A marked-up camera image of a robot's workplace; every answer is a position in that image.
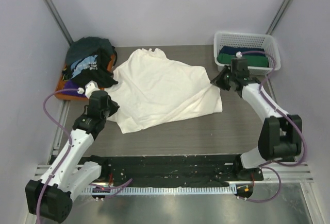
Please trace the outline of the right aluminium frame post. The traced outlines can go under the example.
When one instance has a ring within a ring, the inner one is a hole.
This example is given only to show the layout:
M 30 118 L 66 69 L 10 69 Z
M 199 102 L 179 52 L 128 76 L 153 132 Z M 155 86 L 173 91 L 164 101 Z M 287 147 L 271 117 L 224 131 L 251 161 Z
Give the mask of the right aluminium frame post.
M 276 12 L 275 17 L 273 18 L 273 20 L 266 32 L 267 35 L 272 35 L 274 33 L 275 29 L 279 25 L 280 21 L 284 17 L 286 11 L 289 9 L 292 2 L 293 2 L 293 0 L 283 0 L 282 1 L 280 7 L 278 8 L 278 10 Z

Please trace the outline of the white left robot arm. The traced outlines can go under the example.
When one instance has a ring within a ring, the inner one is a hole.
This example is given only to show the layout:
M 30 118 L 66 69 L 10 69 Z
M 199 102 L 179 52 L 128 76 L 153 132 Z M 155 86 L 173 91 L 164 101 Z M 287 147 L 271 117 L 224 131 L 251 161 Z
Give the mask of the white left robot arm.
M 64 132 L 68 141 L 60 154 L 39 180 L 30 180 L 26 187 L 28 210 L 37 218 L 58 223 L 66 220 L 77 196 L 94 180 L 105 182 L 110 175 L 108 167 L 93 161 L 74 171 L 85 151 L 104 129 L 107 118 L 115 114 L 119 105 L 106 91 L 96 90 L 89 97 L 83 114 L 78 117 L 72 131 Z

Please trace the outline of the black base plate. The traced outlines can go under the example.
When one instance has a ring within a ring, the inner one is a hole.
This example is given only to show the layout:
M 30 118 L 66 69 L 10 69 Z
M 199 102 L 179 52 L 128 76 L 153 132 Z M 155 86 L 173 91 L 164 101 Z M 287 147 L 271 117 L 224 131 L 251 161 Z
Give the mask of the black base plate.
M 132 180 L 131 187 L 177 188 L 222 187 L 231 181 L 262 181 L 261 169 L 244 169 L 238 155 L 206 154 L 176 156 L 90 156 L 80 159 L 102 165 L 97 182 L 119 186 Z

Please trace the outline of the rolled green t shirt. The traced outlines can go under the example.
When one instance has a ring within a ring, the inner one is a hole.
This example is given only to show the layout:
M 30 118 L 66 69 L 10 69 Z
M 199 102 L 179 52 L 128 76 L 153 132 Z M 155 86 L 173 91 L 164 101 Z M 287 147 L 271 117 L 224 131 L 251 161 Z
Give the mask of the rolled green t shirt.
M 243 55 L 243 57 L 247 59 L 248 66 L 253 66 L 253 67 L 268 67 L 269 66 L 268 58 L 265 56 Z M 232 58 L 235 58 L 235 55 L 220 53 L 217 56 L 217 61 L 221 64 L 231 64 Z

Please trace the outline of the aluminium frame post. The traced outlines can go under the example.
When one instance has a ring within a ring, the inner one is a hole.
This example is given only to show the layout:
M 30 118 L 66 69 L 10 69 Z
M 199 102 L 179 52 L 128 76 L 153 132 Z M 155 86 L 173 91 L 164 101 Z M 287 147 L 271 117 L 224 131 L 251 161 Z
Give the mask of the aluminium frame post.
M 272 35 L 274 33 L 275 29 L 279 25 L 280 21 L 284 17 L 286 11 L 289 9 L 292 2 L 293 2 L 293 0 L 283 0 L 282 1 L 280 7 L 278 8 L 278 10 L 276 12 L 275 17 L 273 18 L 273 20 L 266 32 L 267 35 Z
M 66 41 L 68 42 L 69 45 L 73 44 L 73 39 L 63 21 L 63 19 L 61 18 L 53 0 L 43 0 L 44 3 L 46 4 L 49 12 L 51 13 L 51 16 L 53 17 L 53 19 L 55 20 L 57 26 L 59 27 L 60 31 L 62 32 L 64 38 L 66 39 Z

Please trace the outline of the rolled navy t shirt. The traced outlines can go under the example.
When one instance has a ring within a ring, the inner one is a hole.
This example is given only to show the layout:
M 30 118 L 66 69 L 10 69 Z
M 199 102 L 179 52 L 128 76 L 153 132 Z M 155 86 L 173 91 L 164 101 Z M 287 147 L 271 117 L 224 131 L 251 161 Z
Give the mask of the rolled navy t shirt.
M 263 48 L 247 48 L 247 47 L 223 46 L 219 50 L 219 53 L 220 54 L 227 54 L 227 55 L 235 56 L 238 51 L 240 51 L 242 53 L 247 52 L 247 51 L 261 51 L 261 52 L 265 52 L 265 50 Z

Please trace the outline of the orange wooden tray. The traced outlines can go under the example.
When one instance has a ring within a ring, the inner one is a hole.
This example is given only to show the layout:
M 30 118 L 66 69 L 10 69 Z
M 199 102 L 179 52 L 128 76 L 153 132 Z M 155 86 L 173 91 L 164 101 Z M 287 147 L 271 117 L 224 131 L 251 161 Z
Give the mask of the orange wooden tray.
M 107 65 L 107 71 L 108 72 L 112 72 L 112 68 L 114 66 L 114 63 L 116 62 L 116 59 L 117 59 L 117 56 L 116 54 L 113 54 L 111 57 L 110 57 L 110 62 L 109 64 Z M 65 86 L 65 83 L 66 81 L 64 80 L 64 73 L 61 74 L 60 76 L 60 79 L 57 83 L 57 86 L 56 86 L 56 89 L 55 91 L 59 91 L 59 90 L 62 90 L 64 89 L 64 86 Z M 55 97 L 60 99 L 60 100 L 74 100 L 74 101 L 83 101 L 83 100 L 86 100 L 86 96 L 85 95 L 82 95 L 82 94 L 75 94 L 75 92 L 61 92 L 61 93 L 57 93 L 55 94 Z

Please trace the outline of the purple t shirt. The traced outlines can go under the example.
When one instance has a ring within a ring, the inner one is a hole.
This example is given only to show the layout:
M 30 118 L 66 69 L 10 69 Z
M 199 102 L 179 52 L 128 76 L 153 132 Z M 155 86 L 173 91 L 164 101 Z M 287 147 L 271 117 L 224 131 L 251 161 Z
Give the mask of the purple t shirt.
M 79 89 L 80 86 L 73 82 L 72 80 L 68 80 L 64 83 L 63 89 Z

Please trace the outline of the white t shirt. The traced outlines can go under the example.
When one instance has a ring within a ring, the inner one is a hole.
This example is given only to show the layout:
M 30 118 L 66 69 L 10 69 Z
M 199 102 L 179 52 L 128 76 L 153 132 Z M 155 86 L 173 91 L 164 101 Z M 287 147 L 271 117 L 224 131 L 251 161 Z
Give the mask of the white t shirt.
M 161 49 L 137 49 L 113 73 L 118 84 L 106 91 L 120 107 L 108 121 L 123 134 L 223 111 L 206 69 L 170 60 Z

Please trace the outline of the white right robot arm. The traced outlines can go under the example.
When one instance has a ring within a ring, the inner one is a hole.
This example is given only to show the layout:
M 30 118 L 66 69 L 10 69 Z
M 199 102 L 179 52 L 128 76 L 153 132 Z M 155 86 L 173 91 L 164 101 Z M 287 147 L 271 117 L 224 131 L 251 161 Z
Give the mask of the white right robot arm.
M 250 77 L 247 59 L 233 58 L 231 64 L 225 66 L 211 84 L 226 91 L 233 89 L 263 122 L 257 146 L 235 160 L 235 178 L 245 180 L 251 175 L 251 169 L 301 154 L 302 119 L 282 109 L 264 91 L 261 82 Z

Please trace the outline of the black printed t shirt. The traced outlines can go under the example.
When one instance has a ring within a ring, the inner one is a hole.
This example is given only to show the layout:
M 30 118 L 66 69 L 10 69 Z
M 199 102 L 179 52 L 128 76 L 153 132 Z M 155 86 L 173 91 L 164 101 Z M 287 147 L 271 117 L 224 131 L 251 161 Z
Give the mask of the black printed t shirt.
M 101 88 L 116 85 L 118 82 L 114 80 L 113 73 L 107 70 L 110 61 L 110 54 L 100 48 L 91 55 L 80 58 L 67 66 L 70 80 L 81 88 L 84 88 L 91 81 L 94 81 Z

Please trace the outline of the left aluminium frame post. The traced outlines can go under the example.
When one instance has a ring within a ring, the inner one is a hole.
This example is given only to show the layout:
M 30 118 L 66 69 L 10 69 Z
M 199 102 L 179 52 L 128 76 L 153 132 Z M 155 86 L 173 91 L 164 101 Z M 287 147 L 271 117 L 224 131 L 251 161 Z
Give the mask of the left aluminium frame post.
M 63 19 L 61 18 L 53 0 L 43 0 L 44 3 L 46 4 L 49 12 L 51 13 L 51 16 L 53 17 L 53 19 L 55 20 L 57 26 L 59 27 L 60 31 L 62 32 L 64 38 L 66 39 L 66 41 L 68 42 L 69 45 L 73 44 L 73 39 L 63 21 Z

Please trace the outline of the dark teal t shirt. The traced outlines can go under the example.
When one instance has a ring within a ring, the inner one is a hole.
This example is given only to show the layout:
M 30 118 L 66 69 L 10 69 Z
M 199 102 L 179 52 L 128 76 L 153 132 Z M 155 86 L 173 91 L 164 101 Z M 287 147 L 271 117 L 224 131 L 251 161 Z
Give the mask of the dark teal t shirt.
M 109 56 L 117 53 L 115 47 L 111 45 L 108 39 L 83 37 L 70 46 L 65 57 L 65 63 L 66 65 L 71 65 L 76 61 L 92 55 L 98 49 L 103 49 Z

